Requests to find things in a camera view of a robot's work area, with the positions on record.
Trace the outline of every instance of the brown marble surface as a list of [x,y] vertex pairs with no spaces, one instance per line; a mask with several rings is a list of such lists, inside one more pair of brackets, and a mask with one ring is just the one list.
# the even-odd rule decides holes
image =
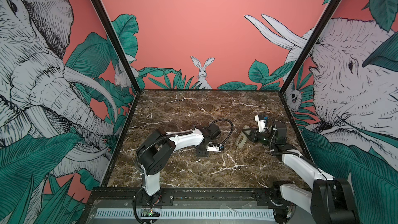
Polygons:
[[[242,149],[235,140],[244,125],[256,127],[254,116],[264,113],[287,125],[288,142],[300,149],[294,130],[277,92],[144,91],[112,171],[108,187],[139,187],[141,178],[133,161],[137,147],[156,128],[178,132],[193,124],[207,125],[228,118],[235,126],[221,153],[196,157],[195,148],[175,152],[160,173],[162,187],[271,187],[273,181],[289,180],[308,187],[289,167],[266,153],[260,143],[246,142]],[[223,140],[230,130],[218,122]]]

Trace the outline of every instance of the elephant eye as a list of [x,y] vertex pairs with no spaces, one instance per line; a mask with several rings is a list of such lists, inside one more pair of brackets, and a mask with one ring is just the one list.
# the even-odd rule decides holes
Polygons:
[[353,61],[350,61],[349,63],[348,63],[348,68],[350,69],[350,71],[351,71],[351,73],[352,73],[352,68],[354,67],[354,62]]
[[17,6],[14,4],[12,0],[7,0],[8,6],[11,8],[12,12],[14,15],[16,15],[16,12],[18,11]]

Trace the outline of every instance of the white ventilation grille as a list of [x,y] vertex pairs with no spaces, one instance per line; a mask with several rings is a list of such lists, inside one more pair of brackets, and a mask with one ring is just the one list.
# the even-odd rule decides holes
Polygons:
[[[161,219],[248,219],[275,220],[272,209],[209,209],[209,208],[165,208],[160,211]],[[137,209],[141,219],[156,219],[158,217],[142,217],[141,209]],[[99,219],[134,219],[132,208],[98,208],[95,218]]]

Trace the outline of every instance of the rabbit ear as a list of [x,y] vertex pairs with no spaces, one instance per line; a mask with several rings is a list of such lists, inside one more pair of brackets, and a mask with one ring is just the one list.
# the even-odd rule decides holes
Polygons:
[[198,68],[201,68],[201,67],[202,67],[202,64],[200,63],[200,61],[199,61],[197,58],[191,56],[191,59],[192,59],[192,62],[193,62],[193,64],[194,64],[195,66],[197,66]]
[[211,57],[211,58],[207,59],[207,61],[205,62],[203,67],[209,66],[212,62],[214,62],[214,57]]

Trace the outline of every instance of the black cable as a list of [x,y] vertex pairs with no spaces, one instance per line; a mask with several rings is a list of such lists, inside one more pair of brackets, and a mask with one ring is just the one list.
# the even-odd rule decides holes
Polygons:
[[229,123],[231,124],[231,131],[228,133],[228,136],[224,139],[224,141],[222,141],[222,142],[220,143],[220,144],[222,145],[222,144],[224,144],[224,143],[229,139],[229,137],[231,136],[232,132],[234,131],[234,123],[232,123],[232,121],[229,120],[229,119],[220,118],[220,119],[217,119],[217,120],[215,120],[215,121],[213,121],[213,122],[210,122],[210,125],[209,125],[209,126],[211,126],[211,124],[214,124],[215,122],[219,122],[219,121],[227,121],[227,122],[229,122]]

